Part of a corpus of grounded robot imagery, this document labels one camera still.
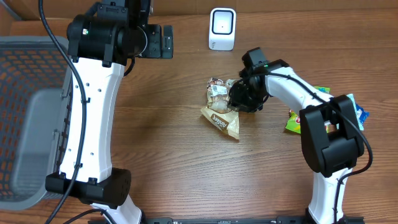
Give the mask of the beige nut snack pouch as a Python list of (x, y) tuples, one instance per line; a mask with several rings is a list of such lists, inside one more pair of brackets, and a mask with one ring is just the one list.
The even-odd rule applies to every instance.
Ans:
[(239, 113), (228, 104), (229, 91), (235, 82), (210, 78), (206, 88), (207, 104), (201, 113), (221, 132), (239, 140)]

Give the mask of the blue snack bar wrapper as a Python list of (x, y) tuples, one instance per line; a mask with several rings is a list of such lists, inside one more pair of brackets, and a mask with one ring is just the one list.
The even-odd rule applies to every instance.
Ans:
[(365, 111), (364, 108), (362, 108), (358, 104), (355, 104), (355, 106), (356, 106), (357, 120), (358, 120), (359, 124), (363, 125), (364, 122), (367, 120), (368, 116), (370, 115), (370, 113)]

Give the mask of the light teal snack wrapper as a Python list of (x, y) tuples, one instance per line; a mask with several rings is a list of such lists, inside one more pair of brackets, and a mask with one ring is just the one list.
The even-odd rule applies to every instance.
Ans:
[(352, 93), (350, 93), (350, 94), (347, 94), (347, 97), (352, 101), (352, 104), (353, 104), (353, 108), (354, 108), (354, 112), (355, 112), (355, 115), (356, 115), (356, 119), (357, 119), (357, 122), (358, 122), (359, 129), (360, 129), (361, 131), (364, 131), (363, 122), (360, 120), (360, 117), (361, 117), (361, 115), (362, 115), (362, 112), (360, 111), (360, 109), (358, 108), (358, 105), (357, 105), (356, 102), (355, 102), (354, 95), (353, 95)]

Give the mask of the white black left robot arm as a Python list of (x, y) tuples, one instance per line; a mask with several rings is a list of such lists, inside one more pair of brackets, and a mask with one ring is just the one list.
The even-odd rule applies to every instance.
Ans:
[(150, 1), (101, 1), (67, 28), (61, 55), (72, 71), (72, 109), (66, 150), (45, 188), (75, 197), (108, 223), (144, 223), (130, 197), (131, 173), (113, 167), (111, 131), (121, 80), (136, 58), (171, 59), (172, 26), (149, 23)]

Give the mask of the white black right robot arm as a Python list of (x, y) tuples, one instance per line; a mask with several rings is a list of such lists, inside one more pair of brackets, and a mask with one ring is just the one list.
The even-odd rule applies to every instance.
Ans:
[(229, 92), (230, 107), (254, 113), (276, 97), (299, 115), (302, 154), (313, 171), (312, 199), (301, 222), (364, 223), (342, 209), (347, 178), (356, 174), (353, 167), (366, 144), (351, 100), (317, 90), (287, 62), (268, 61), (260, 48), (247, 51), (242, 61), (240, 79)]

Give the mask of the green Haribo gummy bag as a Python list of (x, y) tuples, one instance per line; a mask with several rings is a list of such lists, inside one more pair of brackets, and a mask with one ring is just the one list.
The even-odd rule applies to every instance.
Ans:
[[(321, 91), (323, 93), (327, 93), (327, 94), (330, 93), (329, 87), (314, 86), (314, 88), (316, 88), (318, 91)], [(285, 128), (294, 133), (301, 134), (300, 116), (292, 109), (289, 109), (289, 119), (287, 121)]]

